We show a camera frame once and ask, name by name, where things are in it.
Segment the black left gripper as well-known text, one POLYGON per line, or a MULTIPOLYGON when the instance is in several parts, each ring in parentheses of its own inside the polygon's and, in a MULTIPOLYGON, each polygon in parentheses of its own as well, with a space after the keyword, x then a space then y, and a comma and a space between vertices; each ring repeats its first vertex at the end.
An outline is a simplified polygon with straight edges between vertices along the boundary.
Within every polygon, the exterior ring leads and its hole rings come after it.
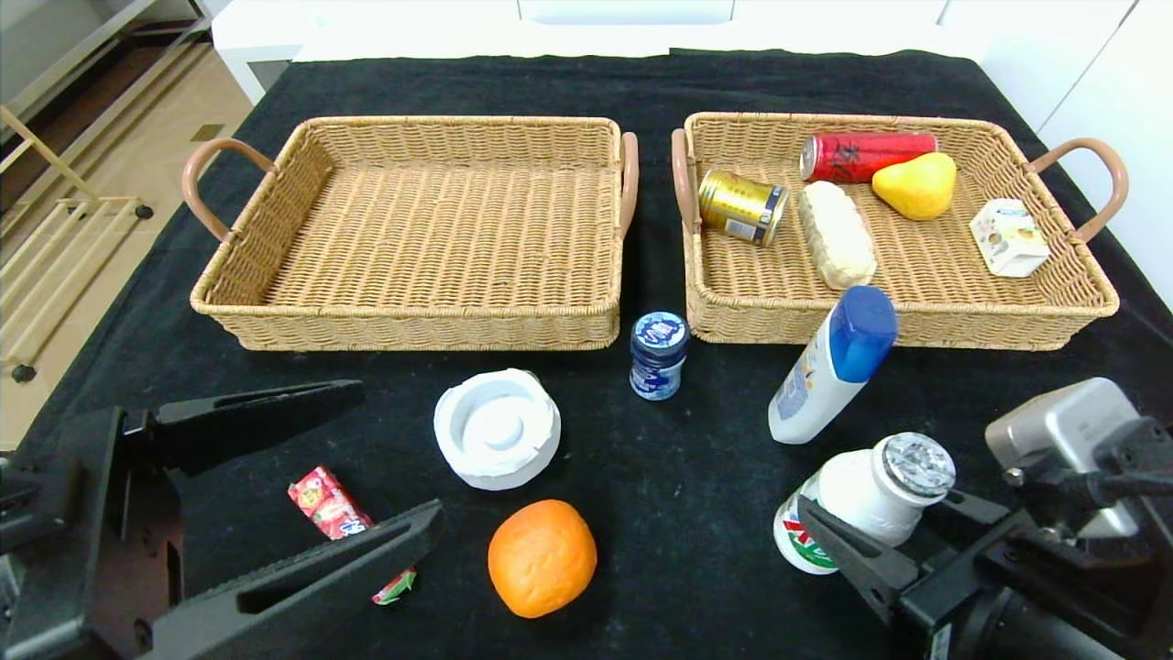
POLYGON ((5 659, 264 659, 313 642, 318 606, 369 603, 416 562, 416 509, 181 603, 189 477, 355 409, 335 379, 72 419, 55 445, 4 460, 5 659))

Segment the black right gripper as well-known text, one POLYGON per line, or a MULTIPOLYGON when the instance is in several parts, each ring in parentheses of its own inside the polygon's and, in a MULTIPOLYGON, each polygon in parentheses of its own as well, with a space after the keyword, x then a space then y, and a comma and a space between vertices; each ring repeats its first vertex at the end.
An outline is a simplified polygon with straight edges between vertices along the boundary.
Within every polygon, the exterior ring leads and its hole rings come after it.
POLYGON ((1123 659, 1112 569, 1064 523, 951 489, 930 529, 968 536, 918 567, 804 494, 796 512, 818 546, 889 626, 900 659, 1123 659))

